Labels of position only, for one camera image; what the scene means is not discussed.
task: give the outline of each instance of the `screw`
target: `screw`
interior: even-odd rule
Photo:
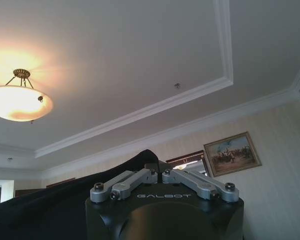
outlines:
[[[104,189],[104,184],[102,182],[97,182],[93,187],[95,191],[100,192]]]
[[[174,85],[174,87],[175,87],[176,89],[180,89],[180,88],[181,88],[181,84],[178,82],[178,83],[176,83],[176,84]]]
[[[211,191],[211,199],[218,199],[219,198],[219,193],[215,190]]]
[[[110,192],[110,199],[117,200],[119,198],[119,194],[116,191]]]
[[[229,192],[233,192],[236,189],[236,185],[232,182],[227,182],[224,187]]]

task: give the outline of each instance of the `metal bracket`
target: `metal bracket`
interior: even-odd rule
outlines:
[[[105,183],[97,182],[93,188],[90,189],[90,200],[94,203],[101,203],[107,200],[110,196],[111,187],[118,182],[124,181],[131,175],[133,175],[133,171],[124,171],[118,176],[110,179]]]
[[[130,197],[131,192],[140,184],[154,184],[158,181],[158,174],[154,169],[141,169],[123,182],[112,186],[110,198],[123,200]]]
[[[233,183],[223,184],[211,177],[205,176],[198,171],[185,172],[178,169],[167,169],[162,174],[163,183],[182,183],[194,190],[200,198],[213,199],[217,194],[221,199],[234,203],[239,200],[239,191]]]

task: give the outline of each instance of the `ceiling light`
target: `ceiling light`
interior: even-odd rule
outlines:
[[[30,72],[16,69],[13,74],[14,77],[6,85],[0,86],[0,117],[26,122],[48,114],[54,107],[53,101],[43,92],[34,89],[29,80]],[[16,77],[20,78],[20,86],[8,85]]]

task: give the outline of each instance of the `black fabric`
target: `black fabric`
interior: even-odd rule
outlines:
[[[110,170],[65,182],[0,204],[0,240],[85,240],[85,200],[94,183],[138,171],[157,156],[144,150]]]

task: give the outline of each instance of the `ceiling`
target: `ceiling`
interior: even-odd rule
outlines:
[[[227,3],[0,1],[0,85],[28,69],[54,101],[33,124],[0,118],[0,168],[45,170],[289,88],[300,1]]]

